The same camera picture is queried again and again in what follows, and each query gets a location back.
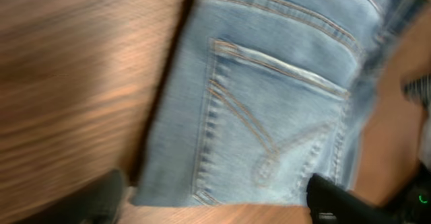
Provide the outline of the light blue denim jeans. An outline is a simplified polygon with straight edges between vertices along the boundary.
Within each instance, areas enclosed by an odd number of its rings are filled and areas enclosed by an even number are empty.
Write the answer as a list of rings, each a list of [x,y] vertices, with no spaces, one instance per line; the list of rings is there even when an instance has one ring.
[[[195,0],[147,138],[136,206],[304,205],[356,179],[360,133],[428,0]]]

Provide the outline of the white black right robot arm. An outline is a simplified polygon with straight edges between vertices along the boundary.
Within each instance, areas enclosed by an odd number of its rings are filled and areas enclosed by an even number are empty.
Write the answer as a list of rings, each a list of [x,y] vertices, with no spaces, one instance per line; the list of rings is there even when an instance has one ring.
[[[419,169],[386,204],[385,210],[395,223],[430,224],[430,75],[423,75],[403,85],[407,100],[426,111],[419,149]]]

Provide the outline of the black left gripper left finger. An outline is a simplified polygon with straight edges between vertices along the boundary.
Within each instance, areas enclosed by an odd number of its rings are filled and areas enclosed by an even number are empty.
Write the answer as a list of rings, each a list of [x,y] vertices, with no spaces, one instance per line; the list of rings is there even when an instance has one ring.
[[[49,207],[16,221],[16,224],[115,224],[127,192],[124,173],[119,169],[70,194]]]

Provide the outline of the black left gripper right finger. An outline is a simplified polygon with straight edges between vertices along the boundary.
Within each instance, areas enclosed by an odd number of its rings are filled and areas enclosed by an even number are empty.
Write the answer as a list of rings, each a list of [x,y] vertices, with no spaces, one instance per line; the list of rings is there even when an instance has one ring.
[[[399,224],[381,209],[372,207],[324,177],[313,174],[306,187],[306,203],[313,223]]]

